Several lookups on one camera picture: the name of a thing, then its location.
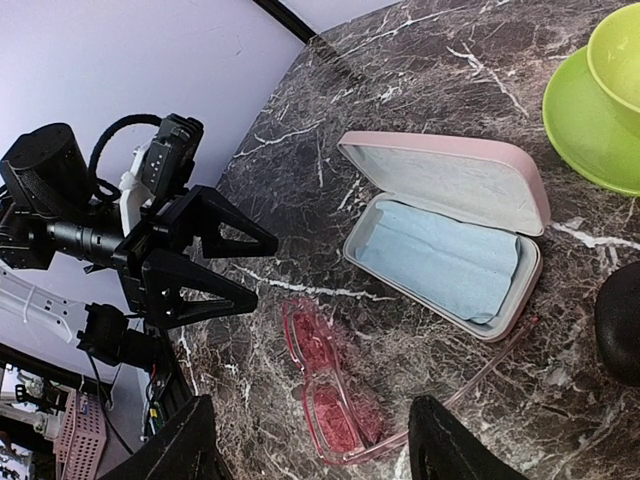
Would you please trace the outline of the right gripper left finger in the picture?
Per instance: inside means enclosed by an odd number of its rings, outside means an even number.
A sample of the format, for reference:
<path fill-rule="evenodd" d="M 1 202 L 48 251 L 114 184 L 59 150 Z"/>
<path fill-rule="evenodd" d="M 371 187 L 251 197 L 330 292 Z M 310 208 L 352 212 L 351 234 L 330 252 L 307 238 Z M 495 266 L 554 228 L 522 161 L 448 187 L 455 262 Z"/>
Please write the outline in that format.
<path fill-rule="evenodd" d="M 213 403 L 192 397 L 145 445 L 102 479 L 219 479 Z"/>

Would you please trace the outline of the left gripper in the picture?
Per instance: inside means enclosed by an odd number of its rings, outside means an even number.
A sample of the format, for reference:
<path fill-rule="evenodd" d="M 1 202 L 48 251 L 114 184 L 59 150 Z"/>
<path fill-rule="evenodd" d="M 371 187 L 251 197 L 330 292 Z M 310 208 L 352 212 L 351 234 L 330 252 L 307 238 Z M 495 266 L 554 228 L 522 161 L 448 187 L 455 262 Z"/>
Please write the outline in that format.
<path fill-rule="evenodd" d="M 184 250 L 200 239 L 206 259 L 273 256 L 278 239 L 215 188 L 197 185 L 145 215 L 112 254 L 129 309 L 160 329 L 253 312 L 257 295 L 192 262 Z"/>

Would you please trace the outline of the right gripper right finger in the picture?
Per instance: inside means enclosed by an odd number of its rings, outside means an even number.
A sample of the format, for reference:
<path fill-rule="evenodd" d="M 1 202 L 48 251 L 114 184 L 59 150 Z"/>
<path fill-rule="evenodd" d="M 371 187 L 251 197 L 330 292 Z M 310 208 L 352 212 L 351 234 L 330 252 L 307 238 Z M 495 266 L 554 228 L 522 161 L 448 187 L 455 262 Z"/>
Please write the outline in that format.
<path fill-rule="evenodd" d="M 522 479 L 524 476 L 491 453 L 436 398 L 413 400 L 408 422 L 411 475 L 414 479 Z"/>

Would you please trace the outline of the pink sunglasses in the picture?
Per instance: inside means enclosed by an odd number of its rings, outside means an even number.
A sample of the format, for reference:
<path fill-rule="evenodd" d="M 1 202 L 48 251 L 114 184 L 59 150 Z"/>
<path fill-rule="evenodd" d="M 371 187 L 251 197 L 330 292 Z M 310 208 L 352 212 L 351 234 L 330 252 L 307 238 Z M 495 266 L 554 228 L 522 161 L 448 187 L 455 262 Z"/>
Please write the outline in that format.
<path fill-rule="evenodd" d="M 529 320 L 485 365 L 473 365 L 449 359 L 436 341 L 425 350 L 404 343 L 398 354 L 389 348 L 360 350 L 329 324 L 314 301 L 285 302 L 286 341 L 303 377 L 301 403 L 317 454 L 328 464 L 347 466 L 409 448 L 415 398 L 431 395 L 453 414 L 537 323 Z"/>

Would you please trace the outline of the blue cleaning cloth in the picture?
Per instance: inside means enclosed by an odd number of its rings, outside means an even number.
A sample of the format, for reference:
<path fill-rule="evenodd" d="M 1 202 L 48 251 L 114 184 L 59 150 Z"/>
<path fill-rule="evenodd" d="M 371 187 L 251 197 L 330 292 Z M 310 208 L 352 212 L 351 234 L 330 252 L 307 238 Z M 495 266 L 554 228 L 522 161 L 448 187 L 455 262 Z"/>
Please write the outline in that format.
<path fill-rule="evenodd" d="M 363 266 L 464 321 L 486 324 L 498 314 L 520 261 L 516 235 L 396 201 L 376 211 L 355 253 Z"/>

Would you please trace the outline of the pink glasses case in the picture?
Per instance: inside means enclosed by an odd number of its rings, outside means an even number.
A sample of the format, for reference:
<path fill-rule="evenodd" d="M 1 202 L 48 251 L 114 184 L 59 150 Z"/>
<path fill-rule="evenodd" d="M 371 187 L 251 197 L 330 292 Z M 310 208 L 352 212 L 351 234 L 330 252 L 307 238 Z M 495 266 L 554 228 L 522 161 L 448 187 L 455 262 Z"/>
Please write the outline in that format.
<path fill-rule="evenodd" d="M 550 220 L 533 158 L 494 140 L 351 131 L 341 154 L 379 189 L 345 258 L 475 338 L 505 338 L 542 270 Z"/>

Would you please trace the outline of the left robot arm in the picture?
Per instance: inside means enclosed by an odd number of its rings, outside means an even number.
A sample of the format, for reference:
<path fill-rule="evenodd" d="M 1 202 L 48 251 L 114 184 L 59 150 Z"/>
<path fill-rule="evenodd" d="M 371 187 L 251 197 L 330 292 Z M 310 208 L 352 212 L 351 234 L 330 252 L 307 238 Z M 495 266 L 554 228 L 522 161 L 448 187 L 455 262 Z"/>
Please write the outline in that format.
<path fill-rule="evenodd" d="M 257 296 L 192 262 L 275 254 L 277 238 L 216 189 L 190 186 L 203 124 L 177 114 L 125 116 L 89 158 L 72 128 L 53 123 L 20 136 L 1 161 L 1 257 L 14 269 L 47 269 L 56 254 L 114 270 L 128 311 L 92 304 L 79 347 L 110 365 L 151 370 L 160 341 L 131 317 L 170 330 L 250 313 Z"/>

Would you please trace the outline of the pink plastic basket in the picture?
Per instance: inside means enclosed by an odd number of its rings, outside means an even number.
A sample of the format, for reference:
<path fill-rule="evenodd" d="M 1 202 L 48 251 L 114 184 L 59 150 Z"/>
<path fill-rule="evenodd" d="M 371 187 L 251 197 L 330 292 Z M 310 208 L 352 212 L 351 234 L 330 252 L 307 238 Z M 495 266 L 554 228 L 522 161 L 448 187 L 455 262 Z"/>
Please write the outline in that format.
<path fill-rule="evenodd" d="M 95 479 L 106 443 L 106 421 L 97 397 L 71 391 L 53 444 L 56 478 Z"/>

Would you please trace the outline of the black glasses case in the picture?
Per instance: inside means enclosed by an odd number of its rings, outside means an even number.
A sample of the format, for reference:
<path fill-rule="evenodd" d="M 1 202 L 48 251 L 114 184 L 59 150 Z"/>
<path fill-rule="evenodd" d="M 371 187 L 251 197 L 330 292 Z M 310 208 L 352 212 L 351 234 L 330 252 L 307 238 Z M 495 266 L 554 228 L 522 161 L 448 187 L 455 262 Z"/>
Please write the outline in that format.
<path fill-rule="evenodd" d="M 639 262 L 602 284 L 594 307 L 595 338 L 607 371 L 622 384 L 639 386 Z"/>

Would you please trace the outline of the green plate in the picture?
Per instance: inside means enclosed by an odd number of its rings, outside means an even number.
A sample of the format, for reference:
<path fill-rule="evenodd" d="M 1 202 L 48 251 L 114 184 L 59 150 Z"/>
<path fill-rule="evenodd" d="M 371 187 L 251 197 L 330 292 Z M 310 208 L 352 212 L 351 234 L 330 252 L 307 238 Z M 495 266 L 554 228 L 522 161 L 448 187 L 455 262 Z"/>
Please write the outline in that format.
<path fill-rule="evenodd" d="M 573 170 L 608 190 L 639 195 L 639 129 L 625 123 L 594 80 L 585 47 L 551 76 L 542 118 L 550 143 Z"/>

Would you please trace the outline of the green bowl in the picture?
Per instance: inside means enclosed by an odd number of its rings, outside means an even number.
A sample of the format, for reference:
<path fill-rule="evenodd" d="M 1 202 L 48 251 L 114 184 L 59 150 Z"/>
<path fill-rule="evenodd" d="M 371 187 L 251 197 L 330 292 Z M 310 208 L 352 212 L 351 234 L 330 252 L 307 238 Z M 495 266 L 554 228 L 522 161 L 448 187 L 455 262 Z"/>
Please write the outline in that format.
<path fill-rule="evenodd" d="M 639 3 L 615 10 L 592 31 L 587 64 L 618 121 L 639 134 Z"/>

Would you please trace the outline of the black table front rail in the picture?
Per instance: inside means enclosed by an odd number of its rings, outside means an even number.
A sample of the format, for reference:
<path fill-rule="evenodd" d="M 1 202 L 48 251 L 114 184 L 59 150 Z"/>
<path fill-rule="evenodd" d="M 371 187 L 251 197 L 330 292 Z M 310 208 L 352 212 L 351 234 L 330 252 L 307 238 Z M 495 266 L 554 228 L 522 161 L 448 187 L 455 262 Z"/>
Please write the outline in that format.
<path fill-rule="evenodd" d="M 149 372 L 141 371 L 143 387 L 142 439 L 156 435 L 194 396 L 164 330 L 144 325 L 144 333 L 158 346 Z"/>

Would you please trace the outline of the left black frame post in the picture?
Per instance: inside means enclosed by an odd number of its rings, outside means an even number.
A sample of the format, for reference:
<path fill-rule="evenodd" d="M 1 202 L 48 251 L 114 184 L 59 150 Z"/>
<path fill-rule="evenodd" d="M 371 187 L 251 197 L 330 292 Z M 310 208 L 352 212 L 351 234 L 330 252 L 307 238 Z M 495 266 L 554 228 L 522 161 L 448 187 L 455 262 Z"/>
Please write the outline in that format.
<path fill-rule="evenodd" d="M 307 44 L 317 33 L 285 4 L 278 0 L 253 0 L 270 17 L 276 20 L 289 33 L 302 43 Z"/>

